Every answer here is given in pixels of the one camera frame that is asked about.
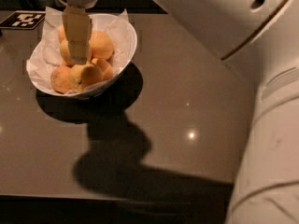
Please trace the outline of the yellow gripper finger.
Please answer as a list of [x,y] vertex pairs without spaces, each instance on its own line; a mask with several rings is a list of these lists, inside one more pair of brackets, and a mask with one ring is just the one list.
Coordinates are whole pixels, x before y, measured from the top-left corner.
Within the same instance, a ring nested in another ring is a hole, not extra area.
[[85,64],[88,60],[89,41],[93,28],[91,18],[84,8],[67,6],[62,19],[71,61]]

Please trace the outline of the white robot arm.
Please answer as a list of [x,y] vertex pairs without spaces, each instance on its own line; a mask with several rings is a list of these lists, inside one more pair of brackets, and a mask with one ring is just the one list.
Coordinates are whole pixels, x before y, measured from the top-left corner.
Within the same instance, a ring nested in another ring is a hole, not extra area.
[[138,63],[101,96],[61,102],[88,135],[69,194],[99,218],[119,205],[131,224],[224,224],[260,80],[253,44],[291,0],[153,1]]

